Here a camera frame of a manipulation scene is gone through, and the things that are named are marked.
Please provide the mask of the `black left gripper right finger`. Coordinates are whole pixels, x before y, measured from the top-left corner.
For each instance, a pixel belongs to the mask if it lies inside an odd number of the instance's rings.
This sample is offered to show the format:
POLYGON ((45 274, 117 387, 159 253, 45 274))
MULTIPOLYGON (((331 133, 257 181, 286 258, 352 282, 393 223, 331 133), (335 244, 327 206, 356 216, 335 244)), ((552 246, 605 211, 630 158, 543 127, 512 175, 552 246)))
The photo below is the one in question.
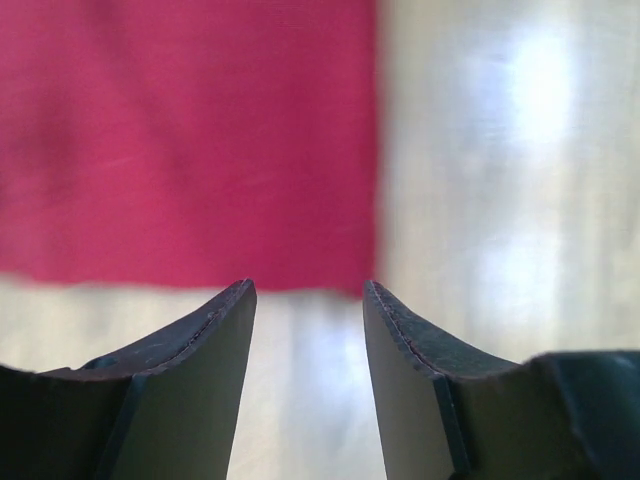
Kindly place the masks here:
POLYGON ((390 479, 635 479, 639 354, 514 363, 364 287, 366 350, 390 479))

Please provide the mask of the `dark red t shirt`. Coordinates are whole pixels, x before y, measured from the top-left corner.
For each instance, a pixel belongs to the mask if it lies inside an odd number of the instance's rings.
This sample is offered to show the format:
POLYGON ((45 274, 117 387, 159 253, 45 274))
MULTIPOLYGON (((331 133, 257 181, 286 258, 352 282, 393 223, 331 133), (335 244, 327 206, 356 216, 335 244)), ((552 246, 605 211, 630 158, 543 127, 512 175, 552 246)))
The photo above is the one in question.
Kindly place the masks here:
POLYGON ((1 268, 359 296, 376 257, 372 1, 5 1, 1 268))

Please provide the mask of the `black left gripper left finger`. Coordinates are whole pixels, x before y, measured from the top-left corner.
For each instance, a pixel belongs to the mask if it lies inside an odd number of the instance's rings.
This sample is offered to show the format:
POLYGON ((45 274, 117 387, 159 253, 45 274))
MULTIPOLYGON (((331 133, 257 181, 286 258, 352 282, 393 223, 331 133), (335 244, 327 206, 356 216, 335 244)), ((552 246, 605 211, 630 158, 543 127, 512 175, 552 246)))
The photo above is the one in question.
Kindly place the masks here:
POLYGON ((1 370, 5 479, 223 479, 257 295, 233 283, 79 369, 1 370))

